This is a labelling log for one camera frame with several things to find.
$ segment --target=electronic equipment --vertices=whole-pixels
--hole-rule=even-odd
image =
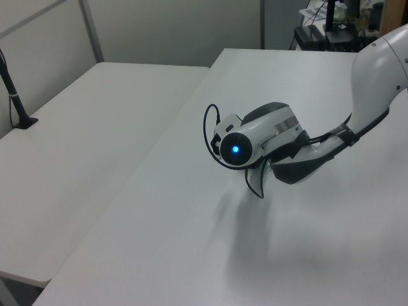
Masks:
[[[205,143],[212,157],[232,170],[245,170],[249,188],[263,198],[263,173],[267,163],[275,177],[287,184],[306,178],[388,114],[393,99],[408,88],[408,25],[404,25],[365,47],[351,70],[353,111],[338,127],[310,138],[289,105],[269,103],[242,120],[234,113],[223,120],[218,108],[209,105],[203,123]],[[217,125],[207,140],[208,111],[217,110]],[[258,173],[260,192],[247,179],[249,170]]]
[[[354,40],[357,38],[354,31],[330,31],[326,32],[327,51],[358,52],[354,49]]]
[[[334,23],[335,2],[336,0],[327,0],[326,23],[324,25],[326,33],[338,31],[339,29],[339,24]],[[347,6],[347,14],[350,17],[358,18],[360,16],[360,0],[344,0],[344,4]]]
[[[295,40],[302,50],[324,51],[324,36],[314,24],[295,27]]]

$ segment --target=white table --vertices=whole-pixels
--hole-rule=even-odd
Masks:
[[[225,50],[35,306],[407,305],[405,91],[305,182],[270,173],[264,200],[203,142],[209,103],[279,101],[310,136],[337,127],[355,55]]]
[[[0,140],[0,276],[45,287],[208,68],[98,64]]]

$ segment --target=white wall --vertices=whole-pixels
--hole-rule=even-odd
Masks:
[[[211,66],[259,48],[259,0],[88,0],[105,61]]]
[[[0,33],[16,26],[45,8],[58,5],[64,0],[1,0]]]
[[[29,115],[95,65],[78,0],[66,0],[1,38],[0,48]],[[0,137],[10,130],[8,93],[0,82]]]
[[[265,0],[265,49],[288,50],[309,0]]]

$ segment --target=table leg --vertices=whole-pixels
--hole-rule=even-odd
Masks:
[[[10,293],[3,280],[0,278],[0,302],[4,306],[18,306],[14,296]]]

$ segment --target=robotic arm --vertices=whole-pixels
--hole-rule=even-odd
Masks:
[[[353,112],[339,127],[310,138],[290,106],[274,102],[255,109],[242,120],[234,113],[219,120],[218,114],[209,145],[205,122],[209,108],[214,106],[210,105],[204,118],[205,141],[213,158],[229,169],[261,167],[261,195],[256,194],[262,198],[266,161],[272,165],[275,177],[287,184],[304,179],[380,123],[391,102],[406,88],[408,25],[379,38],[356,56],[351,70]]]

